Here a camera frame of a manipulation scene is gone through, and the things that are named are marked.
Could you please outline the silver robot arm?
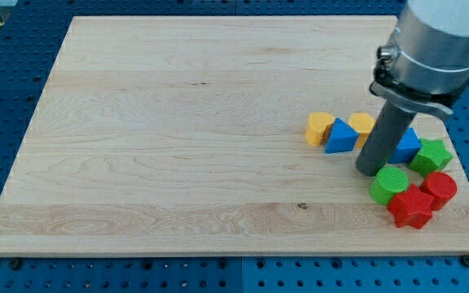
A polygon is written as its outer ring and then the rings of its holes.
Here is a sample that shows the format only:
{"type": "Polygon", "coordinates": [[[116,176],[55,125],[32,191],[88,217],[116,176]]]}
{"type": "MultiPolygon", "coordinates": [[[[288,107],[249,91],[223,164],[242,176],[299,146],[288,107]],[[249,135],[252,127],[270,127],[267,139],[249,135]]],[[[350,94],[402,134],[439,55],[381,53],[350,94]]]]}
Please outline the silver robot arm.
{"type": "Polygon", "coordinates": [[[377,49],[370,92],[385,99],[381,120],[445,120],[469,82],[469,0],[408,0],[377,49]]]}

